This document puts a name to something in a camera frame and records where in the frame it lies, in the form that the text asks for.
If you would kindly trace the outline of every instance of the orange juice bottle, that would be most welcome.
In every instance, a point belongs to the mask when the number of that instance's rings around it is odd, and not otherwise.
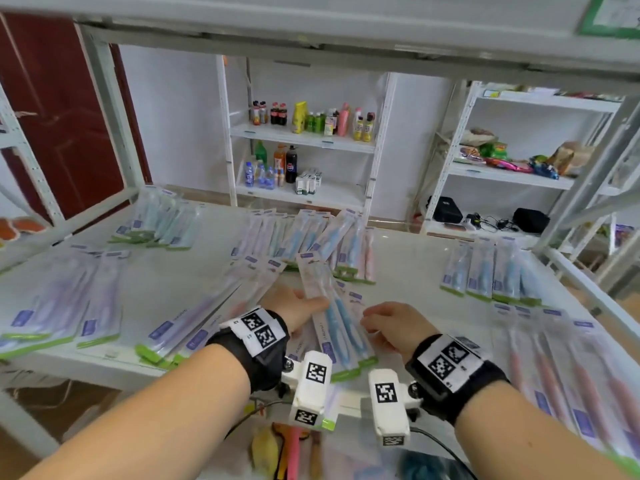
[[[276,172],[278,171],[278,169],[281,169],[282,172],[284,173],[284,161],[286,160],[286,158],[287,158],[287,145],[279,143],[278,149],[273,154],[273,167],[276,170]]]

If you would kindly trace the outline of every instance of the wrist strap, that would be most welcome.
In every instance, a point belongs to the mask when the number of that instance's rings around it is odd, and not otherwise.
[[[418,382],[422,408],[453,426],[478,391],[496,381],[508,382],[496,364],[483,360],[476,349],[448,335],[425,339],[406,370]]]
[[[251,392],[268,390],[280,382],[289,332],[284,320],[263,308],[222,323],[207,345],[218,344],[242,364]]]

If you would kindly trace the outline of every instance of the red door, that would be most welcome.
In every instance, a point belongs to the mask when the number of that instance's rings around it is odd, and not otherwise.
[[[0,82],[14,111],[34,113],[20,125],[64,217],[73,217],[124,188],[76,28],[65,18],[14,13],[0,22]],[[21,161],[11,150],[3,155],[30,206],[46,216]]]

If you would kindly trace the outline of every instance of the black cable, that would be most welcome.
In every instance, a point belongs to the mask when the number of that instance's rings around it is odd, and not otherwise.
[[[227,433],[227,435],[225,436],[225,439],[227,439],[227,437],[233,433],[236,428],[238,426],[240,426],[242,423],[244,423],[246,420],[248,420],[249,418],[251,418],[251,416],[253,416],[254,414],[258,414],[260,411],[263,411],[265,409],[267,409],[269,406],[273,406],[274,404],[292,404],[291,401],[284,401],[283,399],[279,399],[277,401],[272,401],[270,403],[266,403],[261,405],[259,408],[254,409],[253,411],[251,411],[249,414],[245,415],[240,421],[238,421],[237,423],[235,423],[235,425],[233,425],[231,427],[231,429],[229,429],[229,432]]]
[[[428,438],[430,438],[430,439],[432,439],[433,441],[435,441],[435,442],[436,442],[437,444],[439,444],[440,446],[442,446],[442,447],[447,451],[447,453],[449,453],[449,454],[450,454],[450,455],[451,455],[451,456],[452,456],[452,457],[453,457],[453,458],[454,458],[454,459],[455,459],[455,460],[456,460],[460,465],[462,465],[462,467],[463,467],[463,468],[464,468],[464,469],[469,473],[469,475],[471,475],[471,478],[473,478],[474,480],[478,480],[478,477],[476,477],[476,476],[474,475],[474,473],[471,471],[471,468],[469,468],[469,467],[467,466],[467,464],[466,464],[464,461],[460,460],[460,457],[459,457],[458,455],[456,455],[455,453],[453,453],[453,452],[450,450],[450,448],[449,448],[448,446],[446,446],[446,444],[444,444],[443,442],[441,442],[439,439],[437,439],[437,438],[436,438],[435,436],[433,436],[432,434],[427,433],[427,432],[426,432],[425,430],[423,430],[423,429],[416,428],[415,426],[412,426],[412,427],[410,428],[410,430],[411,430],[412,432],[414,432],[414,433],[420,433],[420,434],[422,434],[422,435],[425,435],[425,436],[427,436]]]

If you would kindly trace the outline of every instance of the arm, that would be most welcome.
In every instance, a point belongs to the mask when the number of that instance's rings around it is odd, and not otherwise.
[[[437,329],[416,309],[382,303],[364,312],[373,341],[402,354],[406,363]],[[506,382],[480,390],[455,424],[458,442],[482,480],[622,480],[627,477],[560,422],[530,404]]]
[[[324,298],[300,297],[277,288],[262,306],[280,315],[291,333],[327,306]],[[206,346],[94,421],[23,480],[196,478],[249,394],[249,377],[236,357]]]

